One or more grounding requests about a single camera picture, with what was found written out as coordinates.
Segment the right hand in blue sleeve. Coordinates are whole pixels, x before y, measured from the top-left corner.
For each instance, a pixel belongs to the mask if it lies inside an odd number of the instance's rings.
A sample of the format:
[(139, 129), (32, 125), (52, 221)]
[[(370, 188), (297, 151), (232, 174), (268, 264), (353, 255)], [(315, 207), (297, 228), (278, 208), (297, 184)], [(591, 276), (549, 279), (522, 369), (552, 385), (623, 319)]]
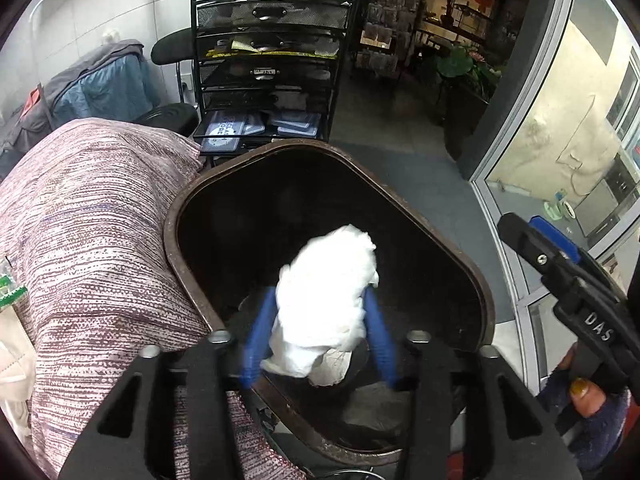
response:
[(582, 430), (568, 446), (584, 479), (594, 479), (620, 447), (623, 440), (630, 393), (606, 393), (587, 378), (570, 378), (578, 342), (548, 377), (536, 399), (554, 418), (571, 406), (577, 412)]

